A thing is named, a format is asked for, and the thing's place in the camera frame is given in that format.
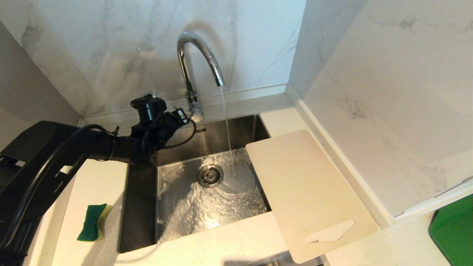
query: faucet spout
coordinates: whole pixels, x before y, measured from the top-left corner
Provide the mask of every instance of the faucet spout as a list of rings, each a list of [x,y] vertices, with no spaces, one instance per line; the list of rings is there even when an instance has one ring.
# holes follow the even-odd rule
[[[187,87],[187,102],[189,104],[189,111],[192,113],[191,119],[195,122],[200,122],[203,119],[203,112],[199,101],[197,100],[197,92],[193,89],[191,80],[189,78],[189,72],[185,63],[185,52],[184,46],[186,43],[195,45],[205,57],[205,60],[210,66],[210,70],[215,78],[217,86],[221,87],[225,84],[223,80],[222,71],[220,70],[219,63],[215,59],[209,46],[205,43],[202,38],[193,32],[183,32],[177,40],[177,56],[179,57],[179,63],[181,64],[182,75],[184,82]]]

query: countertop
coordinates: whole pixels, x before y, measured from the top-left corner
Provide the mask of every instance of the countertop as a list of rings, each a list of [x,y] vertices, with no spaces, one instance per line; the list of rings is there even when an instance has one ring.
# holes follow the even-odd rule
[[[221,120],[220,106],[204,109],[207,121]],[[259,113],[269,134],[274,137],[307,129],[308,126],[284,94],[227,104],[229,117]],[[121,123],[122,128],[136,121]],[[57,245],[51,259],[37,254],[44,248],[36,244],[30,265],[206,265],[239,266],[287,250],[271,212],[211,230],[181,237],[161,245],[118,254],[122,194],[127,165],[119,162],[87,160],[75,177]],[[98,242],[76,241],[82,229],[87,206],[107,203],[113,206],[105,221],[105,239]],[[427,227],[431,214],[403,221],[362,240],[325,255],[331,266],[449,265],[430,240]],[[47,223],[38,231],[37,243],[49,235]]]

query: sponge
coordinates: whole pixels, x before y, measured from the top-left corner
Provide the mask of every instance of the sponge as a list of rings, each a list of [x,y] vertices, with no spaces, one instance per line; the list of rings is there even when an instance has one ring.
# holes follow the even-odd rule
[[[112,207],[107,204],[89,205],[87,207],[84,228],[82,228],[82,232],[80,232],[77,240],[92,242],[103,239],[104,233],[99,229],[98,225],[111,209]]]

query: white cutting board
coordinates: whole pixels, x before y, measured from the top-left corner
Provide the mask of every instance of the white cutting board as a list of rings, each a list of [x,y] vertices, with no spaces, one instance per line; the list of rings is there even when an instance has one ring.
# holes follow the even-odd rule
[[[246,149],[296,263],[378,230],[309,132],[253,142]]]

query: drain strainer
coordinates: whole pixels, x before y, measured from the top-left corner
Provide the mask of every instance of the drain strainer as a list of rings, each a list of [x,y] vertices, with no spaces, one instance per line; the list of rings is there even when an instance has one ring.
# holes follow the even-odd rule
[[[204,187],[218,186],[223,180],[223,170],[214,164],[206,165],[199,170],[197,180]]]

